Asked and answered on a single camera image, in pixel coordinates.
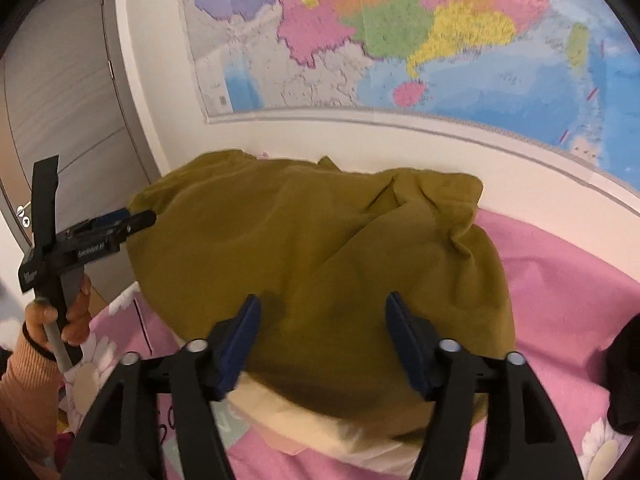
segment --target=olive green garment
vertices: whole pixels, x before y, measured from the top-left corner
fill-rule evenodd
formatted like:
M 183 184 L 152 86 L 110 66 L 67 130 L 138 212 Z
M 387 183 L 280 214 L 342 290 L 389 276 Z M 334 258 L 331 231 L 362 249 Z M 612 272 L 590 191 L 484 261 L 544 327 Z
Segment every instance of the olive green garment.
M 207 153 L 134 197 L 133 212 L 158 220 L 129 256 L 149 304 L 187 340 L 257 294 L 246 370 L 298 405 L 398 437 L 425 428 L 431 406 L 386 331 L 390 292 L 471 352 L 514 347 L 504 270 L 473 225 L 481 193 L 466 174 Z M 483 410 L 479 399 L 476 420 Z

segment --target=pink bedsheet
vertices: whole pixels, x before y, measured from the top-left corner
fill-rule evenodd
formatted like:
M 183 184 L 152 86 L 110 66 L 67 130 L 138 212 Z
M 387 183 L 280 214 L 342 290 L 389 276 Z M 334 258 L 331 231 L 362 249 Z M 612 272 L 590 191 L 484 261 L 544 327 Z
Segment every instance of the pink bedsheet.
M 602 371 L 601 351 L 640 312 L 640 284 L 528 224 L 484 211 L 479 213 L 477 224 L 492 238 L 504 264 L 518 348 L 548 391 L 587 472 L 605 440 L 615 438 L 620 452 L 626 443 L 603 423 L 609 397 L 597 382 Z M 122 307 L 112 304 L 109 312 L 105 310 L 94 320 L 93 366 L 100 381 L 126 351 L 136 350 L 147 357 L 177 349 L 168 329 L 148 309 L 140 293 L 129 303 Z M 113 316 L 121 308 L 116 322 Z M 70 397 L 76 375 L 68 377 Z M 170 399 L 165 397 L 160 408 L 160 422 L 166 430 L 163 437 L 169 442 L 173 437 Z M 77 427 L 81 419 L 76 413 L 72 426 Z M 478 425 L 472 432 L 464 480 L 476 477 L 482 436 L 483 427 Z M 270 449 L 254 430 L 230 444 L 228 456 L 238 480 L 395 478 L 339 463 L 312 450 L 293 457 L 282 455 Z M 173 467 L 168 468 L 170 479 L 180 478 Z

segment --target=human hand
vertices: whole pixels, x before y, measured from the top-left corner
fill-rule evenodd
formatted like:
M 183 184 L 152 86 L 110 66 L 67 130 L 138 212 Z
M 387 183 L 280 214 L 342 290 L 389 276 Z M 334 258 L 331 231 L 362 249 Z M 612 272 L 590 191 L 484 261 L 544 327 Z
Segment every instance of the human hand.
M 82 279 L 80 292 L 76 300 L 66 310 L 66 325 L 62 331 L 62 341 L 71 346 L 80 346 L 89 337 L 89 300 L 91 298 L 91 280 L 87 275 Z M 25 310 L 25 325 L 31 339 L 47 350 L 51 350 L 44 325 L 54 322 L 58 318 L 58 311 L 50 306 L 46 300 L 36 299 Z

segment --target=peach sweater sleeve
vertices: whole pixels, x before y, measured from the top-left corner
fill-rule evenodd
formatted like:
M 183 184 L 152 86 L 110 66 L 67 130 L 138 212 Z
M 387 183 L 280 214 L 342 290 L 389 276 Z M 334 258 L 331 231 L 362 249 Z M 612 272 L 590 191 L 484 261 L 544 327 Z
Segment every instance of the peach sweater sleeve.
M 57 476 L 34 465 L 41 465 L 53 454 L 59 386 L 56 363 L 40 355 L 20 334 L 0 380 L 0 420 L 41 478 Z

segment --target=silver bolt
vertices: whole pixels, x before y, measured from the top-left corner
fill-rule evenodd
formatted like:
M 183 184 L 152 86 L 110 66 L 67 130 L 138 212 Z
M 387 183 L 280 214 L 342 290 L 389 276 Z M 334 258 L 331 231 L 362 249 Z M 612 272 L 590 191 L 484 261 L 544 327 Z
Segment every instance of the silver bolt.
M 207 349 L 209 343 L 207 343 L 204 339 L 194 339 L 193 341 L 189 341 L 187 343 L 187 350 L 192 354 L 197 354 L 198 352 L 203 352 Z
M 453 339 L 443 339 L 440 341 L 440 348 L 445 352 L 460 352 L 462 346 L 457 341 Z
M 519 352 L 509 352 L 507 354 L 507 361 L 516 366 L 522 366 L 527 362 L 527 360 L 524 358 L 524 355 Z
M 127 352 L 122 356 L 122 359 L 120 359 L 120 362 L 125 366 L 134 365 L 138 361 L 140 361 L 140 355 L 138 355 L 136 352 Z

